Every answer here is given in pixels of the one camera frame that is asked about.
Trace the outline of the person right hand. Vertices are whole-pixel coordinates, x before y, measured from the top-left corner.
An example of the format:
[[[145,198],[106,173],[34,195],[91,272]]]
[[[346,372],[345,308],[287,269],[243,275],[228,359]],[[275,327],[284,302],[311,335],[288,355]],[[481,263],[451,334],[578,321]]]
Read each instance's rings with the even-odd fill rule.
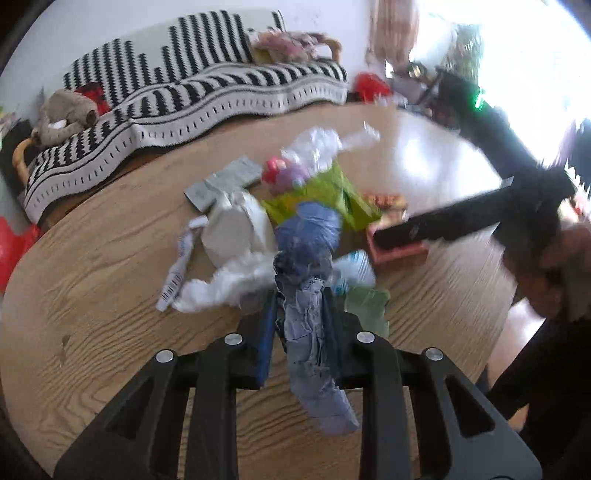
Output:
[[[528,300],[536,314],[557,319],[564,306],[565,288],[550,280],[550,274],[565,267],[571,260],[586,272],[590,271],[590,226],[574,224],[560,231],[536,262],[515,260],[507,251],[503,266],[514,277],[517,292]]]

